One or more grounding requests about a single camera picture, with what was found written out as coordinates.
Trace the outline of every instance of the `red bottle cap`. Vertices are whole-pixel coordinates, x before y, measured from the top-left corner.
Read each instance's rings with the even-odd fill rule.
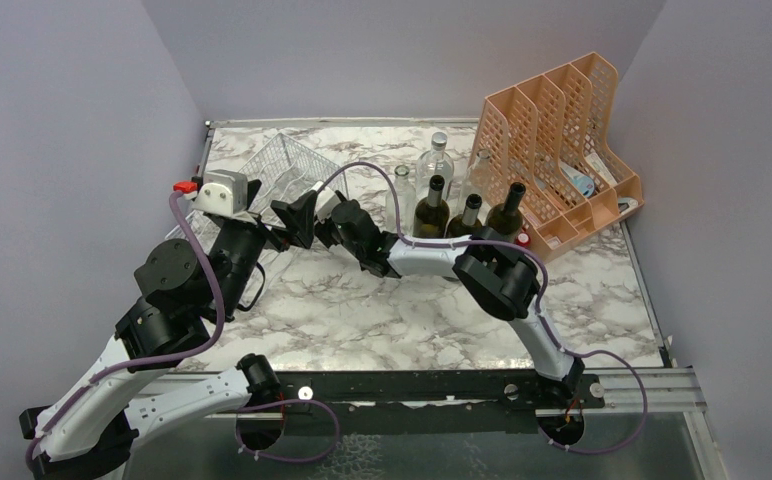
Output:
[[[174,184],[174,191],[183,193],[192,193],[198,191],[198,184],[195,182],[177,182]]]
[[[527,248],[530,245],[530,236],[526,232],[521,232],[516,237],[516,245]]]

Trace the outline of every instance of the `dark green wine bottle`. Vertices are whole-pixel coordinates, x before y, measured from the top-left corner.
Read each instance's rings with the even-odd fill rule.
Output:
[[[514,183],[510,185],[510,193],[504,203],[495,205],[489,211],[486,217],[486,226],[491,227],[501,234],[508,242],[516,239],[516,235],[524,226],[524,216],[518,209],[522,197],[524,197],[525,187],[523,183]]]
[[[480,205],[483,204],[483,200],[480,195],[472,193],[466,197],[466,208],[463,213],[457,215],[451,219],[448,223],[448,229],[445,231],[446,238],[462,237],[463,235],[471,235],[477,233],[480,227],[483,226],[480,223],[480,219],[477,218],[477,212],[480,210]]]
[[[445,226],[451,211],[448,204],[442,200],[442,190],[445,188],[445,178],[433,175],[430,178],[430,190],[427,198],[418,202],[413,220],[413,236],[420,238],[442,238],[445,236]]]

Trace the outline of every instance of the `wall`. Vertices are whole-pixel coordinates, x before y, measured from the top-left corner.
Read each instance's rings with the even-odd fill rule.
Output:
[[[142,5],[0,2],[0,479],[17,417],[88,368],[173,225],[202,118]]]
[[[212,120],[479,116],[589,53],[624,72],[665,0],[143,0]]]
[[[611,125],[658,320],[735,479],[772,478],[772,1],[669,0]]]

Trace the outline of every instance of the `dish rack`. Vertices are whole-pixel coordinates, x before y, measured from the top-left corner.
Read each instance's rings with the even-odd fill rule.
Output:
[[[239,169],[239,172],[247,175],[249,180],[260,179],[262,181],[262,188],[260,188],[249,210],[261,214],[262,221],[266,225],[282,225],[274,211],[269,208],[271,201],[279,200],[292,203],[312,188],[316,182],[325,180],[332,175],[337,168],[338,165],[322,155],[291,137],[278,133],[248,159],[245,165]],[[348,183],[344,173],[333,179],[328,186],[334,191],[340,191],[346,197],[348,196]],[[197,210],[189,212],[186,219],[197,235],[204,251],[208,252],[218,236],[218,226],[203,212]],[[184,237],[183,231],[177,226],[168,232],[165,239]],[[298,252],[299,249],[292,249],[287,255],[294,256]],[[271,280],[282,273],[282,271],[272,272],[270,268],[277,256],[277,252],[264,251],[260,257],[260,262],[270,276],[270,278],[266,278],[266,287],[271,283]]]
[[[617,84],[615,67],[590,53],[484,101],[469,158],[490,152],[489,204],[503,202],[513,182],[527,187],[520,209],[544,261],[645,203],[639,176],[607,146]],[[565,171],[589,177],[594,191],[585,196]]]

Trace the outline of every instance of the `cable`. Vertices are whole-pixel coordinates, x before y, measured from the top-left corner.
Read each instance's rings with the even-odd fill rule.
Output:
[[[254,307],[254,305],[256,305],[256,301],[259,300],[259,296],[262,295],[262,289],[265,288],[265,269],[262,268],[262,265],[260,265],[259,262],[256,262],[256,269],[259,270],[259,273],[262,274],[262,285],[259,286],[259,290],[256,291],[256,295],[254,295],[251,303],[249,303],[247,306],[244,306],[240,303],[236,305],[236,310],[241,312],[249,312]]]
[[[191,350],[186,350],[185,352],[171,353],[168,355],[159,355],[156,357],[138,358],[135,360],[128,360],[126,362],[116,363],[115,365],[104,368],[103,370],[97,372],[96,374],[92,375],[89,378],[89,381],[86,383],[86,385],[83,385],[82,387],[78,388],[70,397],[68,397],[65,403],[62,404],[62,406],[56,410],[56,413],[53,414],[53,417],[50,419],[50,421],[47,422],[44,425],[44,427],[42,427],[42,432],[44,432],[44,435],[49,435],[50,430],[54,427],[54,425],[57,424],[57,422],[59,422],[59,420],[62,419],[63,416],[65,416],[65,413],[68,412],[68,410],[70,410],[71,407],[73,407],[74,404],[76,404],[77,401],[79,401],[80,398],[82,398],[83,395],[88,390],[90,390],[94,384],[100,382],[103,378],[107,377],[108,375],[111,375],[120,370],[124,370],[126,368],[143,367],[148,365],[156,365],[159,363],[177,362],[177,361],[183,360],[184,358],[193,357],[195,355],[198,355],[200,353],[203,353],[209,350],[209,348],[215,345],[215,342],[217,342],[218,339],[221,338],[221,333],[224,329],[224,319],[225,319],[224,296],[221,294],[221,286],[218,284],[218,279],[215,277],[215,274],[213,273],[212,265],[210,265],[209,259],[207,258],[206,254],[203,252],[203,248],[201,247],[200,242],[198,241],[198,238],[195,235],[195,232],[192,231],[192,227],[189,225],[189,222],[186,220],[186,216],[183,215],[183,212],[180,211],[180,206],[177,205],[177,199],[180,198],[182,195],[183,195],[183,192],[179,192],[179,191],[175,191],[174,193],[172,193],[171,196],[168,197],[168,206],[169,208],[171,208],[171,213],[174,214],[174,218],[177,220],[177,224],[180,225],[180,228],[183,230],[183,233],[186,235],[186,240],[188,240],[189,245],[192,247],[192,250],[194,250],[195,255],[197,256],[197,259],[198,259],[198,263],[200,263],[201,269],[203,270],[204,275],[206,275],[206,278],[209,282],[209,289],[212,291],[212,298],[215,300],[215,330],[212,332],[212,336],[210,336],[209,339],[203,344]],[[33,460],[34,460],[35,450],[38,444],[41,443],[42,438],[44,437],[37,436],[27,446],[27,451],[25,453],[25,460],[27,463],[27,467],[30,470],[34,468]]]
[[[322,458],[326,457],[330,454],[333,450],[336,449],[336,446],[339,445],[339,437],[341,436],[341,432],[339,430],[339,417],[336,416],[336,413],[333,412],[330,407],[325,405],[324,403],[319,402],[318,400],[304,400],[300,398],[293,398],[289,400],[280,400],[279,402],[271,402],[266,403],[265,405],[257,405],[255,407],[243,407],[238,410],[236,410],[236,413],[248,413],[248,412],[259,412],[260,410],[267,410],[269,408],[274,407],[281,407],[286,405],[292,405],[292,404],[298,404],[298,403],[304,403],[309,405],[315,405],[316,407],[321,408],[325,412],[327,412],[328,415],[330,415],[330,418],[333,420],[333,443],[330,444],[329,447],[327,447],[326,450],[323,452],[313,455],[311,457],[302,457],[302,458],[295,458],[295,457],[284,457],[281,455],[272,455],[270,453],[262,453],[262,450],[251,450],[248,448],[245,443],[242,441],[242,438],[239,436],[238,430],[234,428],[234,433],[236,436],[236,443],[239,444],[239,453],[242,452],[248,452],[251,455],[254,456],[254,459],[259,459],[259,457],[268,458],[270,460],[276,460],[278,462],[284,462],[284,463],[311,463],[311,462],[317,462],[318,460],[321,460]]]
[[[557,337],[554,335],[554,332],[551,330],[551,327],[548,325],[548,321],[542,315],[542,308],[541,308],[542,298],[545,295],[545,290],[548,288],[548,269],[545,268],[545,264],[538,256],[536,256],[535,253],[531,252],[530,250],[520,245],[516,245],[514,243],[509,243],[509,242],[497,241],[497,240],[463,240],[460,242],[453,242],[452,244],[449,244],[449,243],[443,244],[443,243],[434,243],[434,242],[419,242],[419,241],[411,240],[407,238],[406,236],[404,236],[404,233],[401,231],[401,212],[399,207],[400,204],[398,202],[398,192],[397,190],[395,190],[395,185],[392,183],[392,180],[389,178],[389,175],[382,168],[378,167],[377,165],[374,165],[373,163],[356,161],[356,162],[351,162],[347,165],[343,165],[339,167],[335,172],[333,172],[332,175],[327,177],[327,180],[325,180],[324,183],[321,185],[321,187],[318,188],[316,193],[321,193],[321,191],[324,190],[324,188],[326,188],[326,186],[331,181],[333,181],[334,178],[338,177],[345,170],[349,168],[357,167],[357,166],[369,167],[371,169],[376,170],[377,173],[379,173],[380,176],[382,176],[383,179],[386,180],[386,183],[389,185],[389,190],[392,192],[392,198],[395,201],[394,202],[395,203],[395,230],[398,235],[398,238],[402,242],[410,246],[429,247],[429,248],[454,248],[454,247],[464,247],[468,245],[490,245],[490,246],[497,246],[497,247],[504,247],[504,248],[511,248],[514,250],[518,250],[519,252],[521,252],[528,258],[530,258],[533,261],[533,263],[535,263],[536,266],[539,268],[539,270],[542,272],[542,286],[539,288],[539,292],[536,294],[536,300],[533,306],[536,311],[536,315],[539,318],[540,323],[542,324],[542,328],[545,330],[545,333],[554,343],[554,346],[557,347],[557,349],[559,349],[563,353],[566,353],[568,355],[571,355],[575,358],[580,358],[580,359],[593,357],[595,355],[607,355],[609,357],[616,359],[618,362],[624,365],[625,368],[630,370],[630,373],[633,375],[633,378],[636,379],[636,383],[639,384],[639,391],[642,394],[642,418],[639,421],[639,424],[637,425],[636,430],[634,430],[634,432],[628,438],[621,441],[617,445],[606,447],[606,448],[599,448],[595,450],[573,448],[567,445],[562,445],[560,443],[557,443],[549,438],[548,440],[551,445],[571,453],[578,453],[581,455],[601,455],[604,453],[611,453],[626,447],[632,441],[634,441],[640,435],[640,433],[642,433],[642,430],[645,427],[645,422],[648,419],[648,394],[645,391],[645,384],[642,383],[642,378],[639,376],[639,373],[636,372],[636,369],[634,369],[630,363],[628,363],[623,358],[621,358],[620,356],[616,355],[613,352],[610,352],[607,350],[594,350],[587,353],[577,353],[563,346],[562,342],[560,342],[560,340],[557,339]]]

